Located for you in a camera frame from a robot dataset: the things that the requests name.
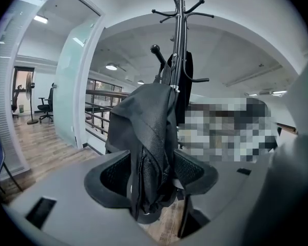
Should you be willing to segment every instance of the electric fan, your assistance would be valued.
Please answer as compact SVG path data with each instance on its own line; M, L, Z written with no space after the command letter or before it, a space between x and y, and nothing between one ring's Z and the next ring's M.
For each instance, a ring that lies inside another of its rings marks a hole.
M32 72L28 72L27 77L26 77L26 85L25 85L26 98L30 100L30 106L31 106L31 119L26 122L26 124L28 125L38 123L39 121L38 119L33 119L33 114L32 114L32 89L34 88L34 85L35 85L32 82L32 77L33 77Z

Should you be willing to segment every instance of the wooden floor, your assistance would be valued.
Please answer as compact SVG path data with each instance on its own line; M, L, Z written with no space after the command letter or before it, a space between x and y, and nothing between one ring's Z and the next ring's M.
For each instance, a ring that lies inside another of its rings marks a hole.
M16 134L30 170L15 177L23 190L44 178L49 172L71 163L98 157L90 148L77 150L65 144L55 133L54 123L43 122L27 125L29 116L14 118ZM20 193L14 183L7 179L0 183L6 194L1 193L6 203ZM177 233L181 224L184 201L175 201L169 208L162 210L158 221L140 226L160 245L168 245L178 240Z

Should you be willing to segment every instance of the railing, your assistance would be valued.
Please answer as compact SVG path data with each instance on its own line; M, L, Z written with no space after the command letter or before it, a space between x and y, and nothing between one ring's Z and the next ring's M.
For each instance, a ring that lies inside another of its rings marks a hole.
M120 101L122 101L129 95L129 93L106 91L106 90L86 90L86 95L115 97L115 98L119 98ZM108 134L108 131L104 128L104 122L109 123L109 119L104 118L104 114L106 112L110 112L113 106L102 106L102 105L98 105L98 104L87 102L87 101L86 101L86 104L89 105L90 107L89 106L85 107L85 113L91 116L91 122L85 119L86 124L90 125L91 128L95 128L96 130L101 131L102 134L104 133ZM101 120L101 126L98 126L94 123L95 118ZM102 138L100 135L95 134L93 131L87 128L86 128L86 131L90 133L91 135L93 135L94 137L100 139L101 141L106 142L105 138Z

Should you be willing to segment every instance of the trash can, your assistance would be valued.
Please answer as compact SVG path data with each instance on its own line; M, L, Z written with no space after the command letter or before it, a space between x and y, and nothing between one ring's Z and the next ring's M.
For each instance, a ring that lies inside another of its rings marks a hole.
M24 105L19 105L20 113L24 113Z

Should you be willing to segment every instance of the white ceiling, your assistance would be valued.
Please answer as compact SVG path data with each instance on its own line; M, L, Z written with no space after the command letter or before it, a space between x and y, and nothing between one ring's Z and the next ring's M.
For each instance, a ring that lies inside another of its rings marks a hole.
M80 0L48 0L37 14L48 18L48 23L33 20L27 32L39 35L52 32L65 39L74 27L87 18L98 16Z
M193 94L231 96L237 92L242 95L267 89L282 90L293 82L276 60L250 42L211 27L194 24L188 27L187 49L193 55L194 78L210 78L208 83L193 84ZM170 38L174 29L174 24L157 24L102 40L95 50L91 70L124 81L126 75L128 79L134 77L133 85L140 79L151 83L160 65L150 52L150 46L159 45L167 60L172 53ZM107 70L105 66L109 62L120 65L127 72ZM257 73L264 74L235 83Z

